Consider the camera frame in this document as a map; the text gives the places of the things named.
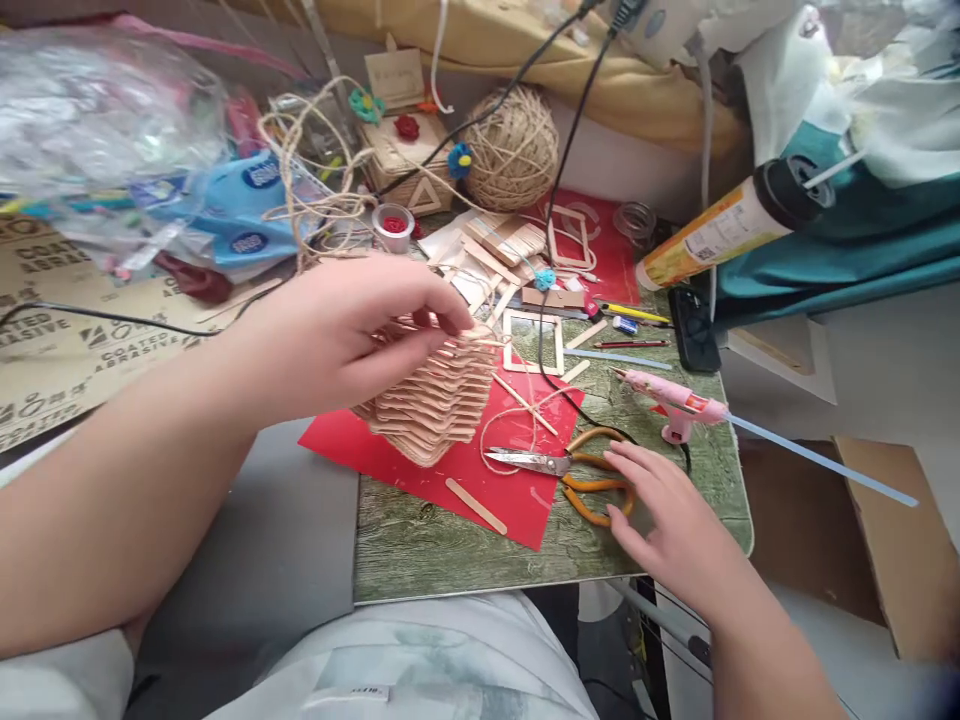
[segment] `green wooden pattern surface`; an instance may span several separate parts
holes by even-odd
[[[644,299],[648,309],[669,315],[665,293],[645,296]],[[564,338],[569,341],[587,327],[586,322],[564,320]],[[641,334],[645,338],[673,341],[671,330],[644,329]],[[513,335],[520,355],[535,359],[534,323],[516,322]],[[594,342],[622,340],[624,337],[607,327],[581,347],[592,350]],[[669,363],[673,370],[653,372],[692,388],[698,395],[725,400],[719,375],[686,372],[680,366],[673,345],[614,352]],[[567,356],[567,368],[581,359]],[[683,457],[679,450],[667,445],[660,437],[665,418],[651,412],[652,401],[629,391],[609,370],[612,366],[622,365],[593,359],[590,362],[590,367],[575,381],[587,393],[584,410],[601,423],[626,430],[642,446],[663,451],[682,467]],[[581,420],[576,432],[588,428]],[[601,438],[591,441],[583,449],[599,453],[604,446],[605,441]],[[731,426],[728,423],[715,427],[698,425],[690,442],[690,451],[694,484],[744,552],[749,554],[753,549],[753,526]],[[599,477],[599,472],[577,466],[574,475]],[[356,602],[482,592],[641,573],[642,569],[620,549],[609,530],[594,527],[577,514],[563,497],[561,487],[558,484],[543,548],[540,552],[533,552],[442,508],[362,476],[354,584]],[[614,494],[608,493],[588,495],[585,502],[592,509],[602,511],[604,503],[611,499],[619,502]],[[641,530],[651,527],[642,504],[634,512],[633,521]]]

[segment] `red cardboard sheet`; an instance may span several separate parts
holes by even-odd
[[[549,198],[544,198],[538,204],[537,210],[528,214],[543,217]],[[586,283],[589,293],[598,300],[620,303],[621,305],[639,305],[640,289],[634,275],[635,261],[633,246],[613,224],[613,214],[619,203],[609,200],[597,200],[589,195],[572,190],[560,190],[557,193],[557,205],[569,210],[575,210],[587,216],[587,237],[594,233],[596,237],[590,240],[590,249],[597,254],[597,267],[592,272],[600,282]],[[573,218],[554,214],[554,227],[567,232],[579,233],[579,222]],[[583,259],[583,250],[580,244],[566,235],[557,234],[557,250],[565,257]]]
[[[521,397],[529,400],[527,375],[501,369],[500,377]],[[530,375],[529,378],[535,400],[552,392],[539,375]],[[560,387],[565,386],[560,380],[555,382]],[[579,390],[571,392],[570,396],[577,404],[583,401],[583,393]],[[503,521],[507,526],[508,538],[539,552],[557,489],[557,478],[530,470],[520,470],[513,475],[497,475],[490,472],[480,459],[480,432],[487,420],[515,407],[517,402],[494,383],[490,388],[490,402],[473,441],[468,444],[455,443],[432,468],[421,468],[407,460],[390,443],[371,433],[366,424],[349,410],[318,417],[300,438],[300,445],[489,529],[486,521],[444,484],[448,477],[452,477]],[[557,396],[540,407],[540,414],[560,435],[554,437],[538,424],[537,452],[562,455],[573,434],[576,412],[562,397]],[[530,414],[511,413],[490,426],[484,442],[487,447],[526,450],[530,447],[530,439]]]

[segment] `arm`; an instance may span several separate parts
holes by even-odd
[[[391,317],[428,311],[442,330],[372,352]],[[0,490],[0,657],[115,627],[135,648],[260,429],[363,402],[472,324],[425,266],[346,261],[138,380]]]
[[[662,455],[611,443],[656,529],[643,538],[613,505],[613,534],[710,627],[714,716],[846,720],[820,662],[690,479]]]

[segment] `pink glue gun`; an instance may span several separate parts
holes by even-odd
[[[671,445],[688,442],[695,422],[716,425],[729,419],[729,410],[722,402],[694,395],[690,388],[683,385],[641,370],[615,368],[614,372],[634,390],[660,403],[659,409],[669,421],[663,429],[663,439]]]

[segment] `black lid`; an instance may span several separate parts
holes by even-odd
[[[820,173],[816,163],[803,155],[765,162],[753,173],[757,198],[764,210],[781,225],[797,230],[833,207],[836,194],[829,180],[812,188],[803,184]]]

